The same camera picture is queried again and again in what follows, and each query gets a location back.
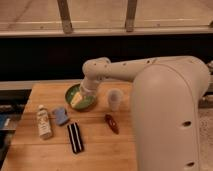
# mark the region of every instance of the small bottle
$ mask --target small bottle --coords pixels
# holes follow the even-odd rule
[[[43,105],[39,105],[38,109],[39,111],[37,112],[37,122],[39,137],[45,140],[52,137],[48,111],[44,108]]]

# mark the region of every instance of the red object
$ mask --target red object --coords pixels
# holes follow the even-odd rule
[[[119,134],[117,123],[115,122],[115,120],[113,119],[111,115],[106,114],[105,121],[107,122],[107,124],[109,125],[109,127],[115,134]]]

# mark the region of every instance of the green bowl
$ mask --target green bowl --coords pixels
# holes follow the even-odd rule
[[[95,97],[93,96],[85,96],[83,97],[82,100],[80,100],[74,107],[71,105],[71,102],[75,96],[76,93],[78,93],[80,90],[80,84],[76,84],[72,87],[70,87],[66,94],[65,94],[65,99],[66,102],[75,110],[83,110],[88,107],[90,107],[94,102],[95,102]]]

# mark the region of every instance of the wooden table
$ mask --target wooden table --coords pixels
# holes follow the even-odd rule
[[[100,85],[98,103],[90,111],[77,112],[65,101],[71,83],[35,84],[17,127],[2,171],[136,171],[136,154],[129,111],[131,84],[105,82]],[[120,88],[124,99],[118,112],[110,112],[106,92]],[[54,137],[42,140],[38,136],[36,112],[39,104],[49,111],[62,106],[67,109],[70,122],[80,127],[85,151],[74,154],[66,125],[57,126],[50,114]],[[119,126],[114,134],[104,121],[111,114]]]

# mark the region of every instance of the bottle cap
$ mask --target bottle cap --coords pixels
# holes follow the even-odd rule
[[[39,106],[38,106],[38,109],[39,109],[39,110],[41,110],[41,109],[43,109],[43,108],[44,108],[44,105],[39,105]]]

